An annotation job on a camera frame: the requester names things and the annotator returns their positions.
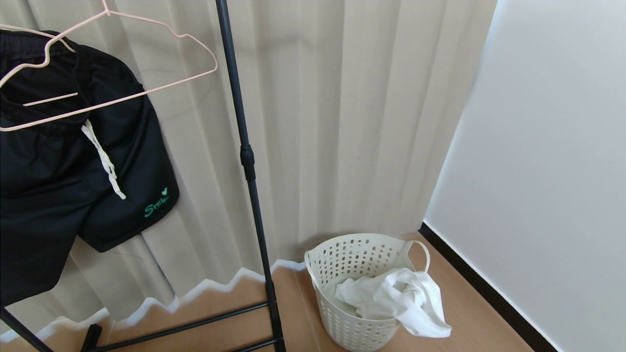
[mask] basket handle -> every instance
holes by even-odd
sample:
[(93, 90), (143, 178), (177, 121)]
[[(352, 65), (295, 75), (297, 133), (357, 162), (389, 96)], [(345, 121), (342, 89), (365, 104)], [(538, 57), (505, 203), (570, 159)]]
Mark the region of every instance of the basket handle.
[(400, 257), (405, 258), (406, 261), (410, 263), (411, 259), (409, 258), (409, 250), (411, 249), (411, 246), (414, 243), (419, 244), (424, 249), (424, 253), (426, 255), (426, 265), (424, 266), (424, 272), (428, 272), (428, 268), (430, 267), (430, 252), (428, 251), (428, 248), (426, 247), (426, 245), (423, 244), (422, 242), (417, 241), (417, 240), (406, 241), (406, 243), (404, 244), (404, 247), (402, 247), (402, 251), (400, 252)]
[(307, 267), (309, 271), (309, 276), (311, 277), (311, 281), (313, 281), (313, 285), (319, 289), (319, 285), (317, 284), (317, 279), (315, 278), (315, 274), (313, 273), (313, 268), (311, 268), (311, 258), (309, 251), (304, 252), (304, 265)]

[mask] curtain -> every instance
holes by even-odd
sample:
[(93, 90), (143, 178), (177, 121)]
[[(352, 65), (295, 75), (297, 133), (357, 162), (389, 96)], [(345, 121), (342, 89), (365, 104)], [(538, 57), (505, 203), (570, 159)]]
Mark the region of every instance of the curtain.
[[(350, 232), (422, 222), (467, 99), (496, 0), (230, 1), (270, 262)], [(37, 331), (106, 308), (127, 318), (205, 279), (261, 272), (215, 3), (108, 1), (190, 33), (216, 73), (150, 95), (181, 196), (134, 239), (97, 253), (77, 239), (50, 292), (8, 307)], [(13, 0), (0, 23), (63, 31), (98, 1)], [(146, 88), (213, 67), (190, 39), (104, 17), (68, 36), (124, 61)]]

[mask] crumpled white clothing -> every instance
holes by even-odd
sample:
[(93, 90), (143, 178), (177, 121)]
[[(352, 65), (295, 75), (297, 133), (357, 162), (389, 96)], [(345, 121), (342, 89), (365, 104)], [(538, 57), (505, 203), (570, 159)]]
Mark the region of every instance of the crumpled white clothing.
[[(405, 283), (399, 291), (396, 283)], [(364, 319), (396, 318), (415, 336), (447, 338), (452, 327), (443, 316), (441, 290), (426, 272), (391, 269), (375, 278), (346, 279), (335, 298), (356, 308)]]

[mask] hanger hook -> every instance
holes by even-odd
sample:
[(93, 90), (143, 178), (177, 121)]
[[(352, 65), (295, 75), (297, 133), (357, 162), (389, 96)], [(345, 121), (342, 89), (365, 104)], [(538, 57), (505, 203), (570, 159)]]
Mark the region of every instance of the hanger hook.
[(111, 11), (109, 10), (109, 7), (106, 5), (106, 0), (102, 0), (102, 5), (105, 7), (106, 15), (111, 17)]

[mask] brown floor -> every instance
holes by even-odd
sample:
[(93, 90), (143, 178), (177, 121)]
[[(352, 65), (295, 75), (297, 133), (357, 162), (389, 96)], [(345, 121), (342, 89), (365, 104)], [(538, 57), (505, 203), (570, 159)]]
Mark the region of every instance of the brown floor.
[[(413, 237), (419, 239), (421, 236), (416, 234)], [(429, 273), (441, 288), (446, 322), (453, 327), (452, 335), (446, 339), (417, 338), (400, 328), (395, 337), (380, 351), (531, 352), (532, 349), (470, 284), (432, 246), (428, 243), (427, 246), (432, 257)], [(413, 246), (410, 255), (416, 267), (423, 265), (423, 254), (419, 246)], [(345, 351), (324, 331), (307, 271), (279, 267), (274, 271), (273, 278), (287, 350)], [(264, 299), (264, 285), (255, 279), (244, 277), (232, 292), (205, 291), (192, 302), (181, 305), (173, 314), (153, 306), (134, 326), (125, 326), (123, 322), (114, 323), (110, 318), (104, 319), (100, 322), (103, 327), (100, 342), (110, 344), (123, 341), (258, 303)], [(55, 351), (79, 351), (85, 330), (72, 330), (63, 321), (54, 324), (58, 324), (59, 328), (46, 340), (49, 346)], [(266, 309), (258, 309), (116, 351), (230, 351), (269, 337), (271, 337), (269, 314)], [(3, 343), (0, 349), (2, 352), (34, 351), (21, 339)], [(274, 348), (269, 346), (258, 351), (273, 350)]]

